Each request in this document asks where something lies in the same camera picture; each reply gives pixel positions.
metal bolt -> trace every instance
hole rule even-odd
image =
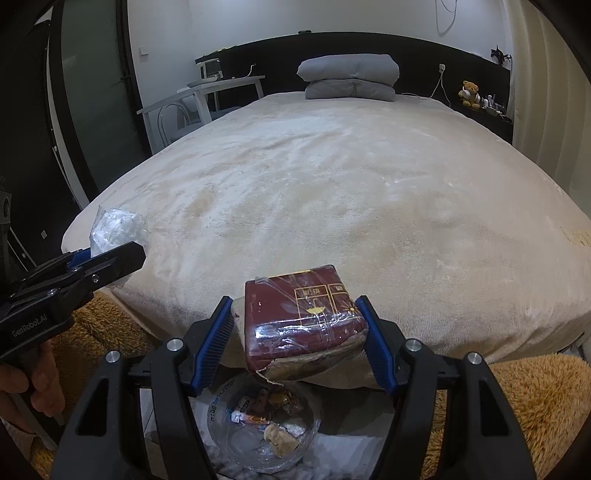
[[[482,355],[476,352],[470,352],[468,354],[468,361],[472,365],[480,365],[482,363]]]
[[[168,343],[166,344],[166,348],[171,352],[177,352],[181,348],[183,348],[183,345],[184,343],[180,338],[173,338],[172,340],[168,341]]]
[[[105,355],[105,359],[110,363],[114,364],[119,361],[121,358],[121,354],[117,350],[111,350],[109,353]]]
[[[404,346],[411,352],[418,352],[421,348],[423,348],[423,344],[416,338],[409,338]]]

curtain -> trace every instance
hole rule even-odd
[[[513,42],[513,146],[591,217],[591,85],[529,0],[504,0]]]

headboard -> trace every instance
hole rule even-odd
[[[506,68],[472,53],[439,43],[381,33],[328,32],[304,33],[267,38],[206,55],[196,60],[220,59],[224,78],[242,77],[255,63],[253,74],[266,75],[262,81],[266,95],[304,90],[307,82],[296,75],[300,63],[323,55],[343,53],[387,53],[400,66],[397,93],[430,96],[439,79],[439,64],[446,65],[443,76],[447,96],[458,102],[457,93],[464,80],[479,86],[481,95],[496,94],[506,105],[511,74]],[[445,101],[441,89],[435,98]],[[256,99],[247,87],[219,93],[221,108],[246,105]]]

red package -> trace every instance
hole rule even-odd
[[[334,266],[246,282],[246,363],[269,380],[324,371],[365,343],[367,324]]]

bed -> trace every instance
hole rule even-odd
[[[145,216],[143,269],[113,294],[182,335],[244,282],[324,264],[406,337],[487,361],[556,352],[591,320],[591,220],[512,146],[431,99],[267,96],[135,167],[98,207]],[[222,362],[240,365],[231,342]],[[375,386],[362,354],[311,381]]]

